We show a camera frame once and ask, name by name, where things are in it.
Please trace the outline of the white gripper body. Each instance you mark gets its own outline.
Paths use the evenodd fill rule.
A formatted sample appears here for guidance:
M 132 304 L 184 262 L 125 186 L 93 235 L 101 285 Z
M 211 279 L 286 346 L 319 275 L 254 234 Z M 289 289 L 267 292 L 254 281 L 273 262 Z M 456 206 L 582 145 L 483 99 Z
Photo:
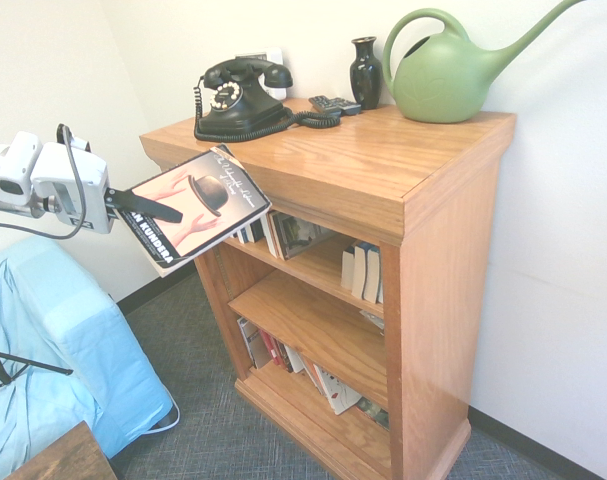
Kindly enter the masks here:
M 54 206 L 49 210 L 70 226 L 78 225 L 82 200 L 85 200 L 82 228 L 108 234 L 113 220 L 108 216 L 104 201 L 109 186 L 107 164 L 91 152 L 74 147 L 71 151 L 82 188 L 77 185 L 67 148 L 60 143 L 48 142 L 42 147 L 30 176 L 34 193 L 41 198 L 53 199 Z

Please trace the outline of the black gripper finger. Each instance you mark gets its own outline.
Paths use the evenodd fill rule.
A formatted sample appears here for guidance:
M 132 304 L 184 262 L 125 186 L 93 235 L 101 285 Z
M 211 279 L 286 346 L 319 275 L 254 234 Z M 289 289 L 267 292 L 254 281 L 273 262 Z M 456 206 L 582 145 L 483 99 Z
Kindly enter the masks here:
M 157 201 L 138 196 L 131 191 L 107 188 L 104 201 L 107 207 L 119 212 L 139 213 L 169 223 L 180 223 L 183 219 L 181 212 Z

